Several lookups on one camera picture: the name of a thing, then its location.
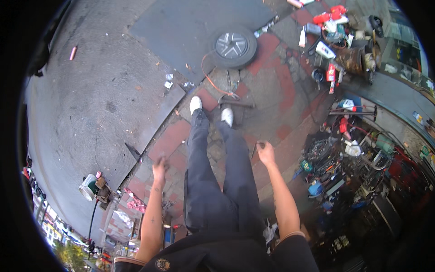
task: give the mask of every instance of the pink cloth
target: pink cloth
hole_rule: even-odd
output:
[[[129,188],[124,188],[124,191],[133,198],[133,201],[127,203],[127,207],[130,209],[135,209],[137,211],[140,211],[141,213],[145,213],[145,209],[147,207],[145,203],[139,198],[137,198],[137,196],[135,196]]]

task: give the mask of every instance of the wheel rim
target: wheel rim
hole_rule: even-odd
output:
[[[215,44],[216,52],[225,59],[236,59],[248,50],[248,40],[236,32],[222,34]]]

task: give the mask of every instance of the white shoe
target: white shoe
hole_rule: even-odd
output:
[[[225,121],[230,126],[230,128],[233,127],[233,110],[230,108],[225,108],[221,113],[221,121]]]
[[[191,100],[191,115],[193,115],[193,112],[196,109],[202,109],[202,102],[201,102],[201,98],[199,98],[199,96],[192,97],[192,100]]]

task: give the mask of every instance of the road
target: road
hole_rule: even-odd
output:
[[[50,205],[81,235],[87,236],[94,207],[78,191],[82,178],[102,171],[120,184],[135,164],[124,142],[146,146],[140,135],[164,101],[165,74],[172,70],[127,34],[153,2],[74,1],[44,76],[31,78],[26,89],[32,169]],[[96,242],[102,214],[97,208]]]

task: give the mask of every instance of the white bucket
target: white bucket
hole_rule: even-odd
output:
[[[83,183],[79,186],[80,193],[88,200],[92,201],[94,195],[98,193],[98,187],[95,185],[97,177],[93,174],[89,174]]]

